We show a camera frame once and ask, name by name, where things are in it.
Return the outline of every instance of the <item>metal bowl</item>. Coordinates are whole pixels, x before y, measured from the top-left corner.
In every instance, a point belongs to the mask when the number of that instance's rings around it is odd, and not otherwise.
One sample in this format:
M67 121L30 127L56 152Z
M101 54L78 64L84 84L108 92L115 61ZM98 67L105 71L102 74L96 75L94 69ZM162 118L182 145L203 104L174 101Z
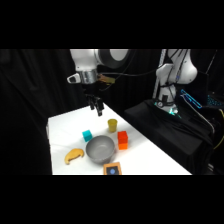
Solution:
M107 136L98 136L93 138L86 146L87 156L95 163L110 163L115 153L115 144Z

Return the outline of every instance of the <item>white table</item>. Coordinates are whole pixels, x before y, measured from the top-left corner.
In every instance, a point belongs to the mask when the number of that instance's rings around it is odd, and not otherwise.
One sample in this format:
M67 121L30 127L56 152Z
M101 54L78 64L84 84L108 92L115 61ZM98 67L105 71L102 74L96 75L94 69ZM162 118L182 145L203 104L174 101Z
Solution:
M118 150L117 133L109 133L107 121L118 121L117 131L126 131L129 148ZM120 162L123 175L190 175L183 167L145 138L129 123L105 105L103 116L89 107L49 119L49 139L51 145L54 175L103 175L103 166L93 163L87 155L72 160L66 165L64 158L72 149L85 151L86 144L82 132L90 130L93 137L106 135L116 144L116 153L111 161Z

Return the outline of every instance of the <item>teal cube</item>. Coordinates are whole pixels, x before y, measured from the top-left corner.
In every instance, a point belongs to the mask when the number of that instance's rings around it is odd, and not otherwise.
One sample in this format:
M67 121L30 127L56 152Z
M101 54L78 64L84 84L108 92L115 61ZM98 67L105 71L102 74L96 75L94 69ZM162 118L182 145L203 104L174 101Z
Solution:
M83 134L83 137L85 139L85 142L89 142L93 138L90 131L85 131L82 134Z

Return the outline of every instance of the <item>banana toy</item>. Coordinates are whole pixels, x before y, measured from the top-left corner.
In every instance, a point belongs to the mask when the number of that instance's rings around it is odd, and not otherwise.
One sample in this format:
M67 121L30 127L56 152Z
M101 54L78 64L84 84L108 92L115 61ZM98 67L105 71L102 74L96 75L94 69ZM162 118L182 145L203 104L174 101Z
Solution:
M69 161L78 158L79 156L84 156L84 151L82 149L73 149L71 152L67 154L65 157L65 163L69 165Z

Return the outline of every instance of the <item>red block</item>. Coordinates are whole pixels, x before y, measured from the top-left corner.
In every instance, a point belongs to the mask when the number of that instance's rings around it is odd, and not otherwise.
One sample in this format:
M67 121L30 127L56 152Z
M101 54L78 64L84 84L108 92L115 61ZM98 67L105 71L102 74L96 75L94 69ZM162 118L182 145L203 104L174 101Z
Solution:
M128 149L128 135L126 131L118 132L119 149Z

